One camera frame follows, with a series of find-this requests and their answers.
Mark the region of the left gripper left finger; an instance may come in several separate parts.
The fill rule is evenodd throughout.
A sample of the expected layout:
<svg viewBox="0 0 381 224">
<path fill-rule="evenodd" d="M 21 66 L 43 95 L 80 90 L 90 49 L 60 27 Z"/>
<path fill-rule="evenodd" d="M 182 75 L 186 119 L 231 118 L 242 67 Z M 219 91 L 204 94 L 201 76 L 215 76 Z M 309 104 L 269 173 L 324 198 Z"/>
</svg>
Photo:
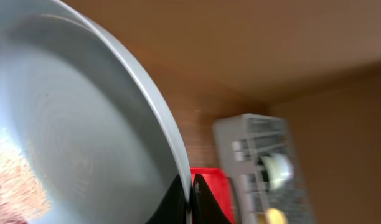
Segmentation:
<svg viewBox="0 0 381 224">
<path fill-rule="evenodd" d="M 186 224 L 186 199 L 181 178 L 176 175 L 161 203 L 146 224 Z"/>
</svg>

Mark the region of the yellow plastic cup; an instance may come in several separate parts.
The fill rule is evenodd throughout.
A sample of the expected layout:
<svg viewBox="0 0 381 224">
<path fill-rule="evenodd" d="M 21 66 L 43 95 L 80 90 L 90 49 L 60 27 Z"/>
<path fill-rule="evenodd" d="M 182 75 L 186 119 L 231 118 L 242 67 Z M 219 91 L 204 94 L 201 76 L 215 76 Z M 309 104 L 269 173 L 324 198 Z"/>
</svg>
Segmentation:
<svg viewBox="0 0 381 224">
<path fill-rule="evenodd" d="M 265 218 L 268 224 L 288 224 L 286 215 L 276 208 L 269 208 L 266 211 Z"/>
</svg>

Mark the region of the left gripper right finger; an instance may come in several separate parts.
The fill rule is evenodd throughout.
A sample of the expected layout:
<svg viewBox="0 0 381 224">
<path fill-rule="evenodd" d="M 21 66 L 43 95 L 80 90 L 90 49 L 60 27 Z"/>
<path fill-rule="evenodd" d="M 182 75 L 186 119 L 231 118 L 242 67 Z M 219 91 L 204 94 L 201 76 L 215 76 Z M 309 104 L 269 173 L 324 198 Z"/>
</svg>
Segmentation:
<svg viewBox="0 0 381 224">
<path fill-rule="evenodd" d="M 200 174 L 195 175 L 190 204 L 193 224 L 231 224 Z"/>
</svg>

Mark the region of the white plate with scraps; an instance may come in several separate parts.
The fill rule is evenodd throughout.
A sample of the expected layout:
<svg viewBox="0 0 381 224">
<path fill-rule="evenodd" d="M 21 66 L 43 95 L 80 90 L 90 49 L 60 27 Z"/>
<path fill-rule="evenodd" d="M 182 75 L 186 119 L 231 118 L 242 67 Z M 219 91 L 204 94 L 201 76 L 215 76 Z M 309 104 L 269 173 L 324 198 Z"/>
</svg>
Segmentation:
<svg viewBox="0 0 381 224">
<path fill-rule="evenodd" d="M 162 94 L 132 53 L 62 1 L 0 1 L 0 141 L 50 202 L 38 223 L 146 223 L 191 171 Z"/>
</svg>

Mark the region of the green bowl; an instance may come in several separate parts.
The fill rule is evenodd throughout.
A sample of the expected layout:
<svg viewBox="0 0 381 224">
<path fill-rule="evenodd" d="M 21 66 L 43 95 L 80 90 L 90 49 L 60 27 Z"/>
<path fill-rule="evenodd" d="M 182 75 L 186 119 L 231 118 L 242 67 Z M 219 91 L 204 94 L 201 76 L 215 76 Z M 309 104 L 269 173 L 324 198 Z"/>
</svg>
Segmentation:
<svg viewBox="0 0 381 224">
<path fill-rule="evenodd" d="M 282 188 L 294 177 L 293 165 L 285 154 L 271 153 L 261 156 L 258 164 L 263 168 L 261 175 L 267 192 Z"/>
</svg>

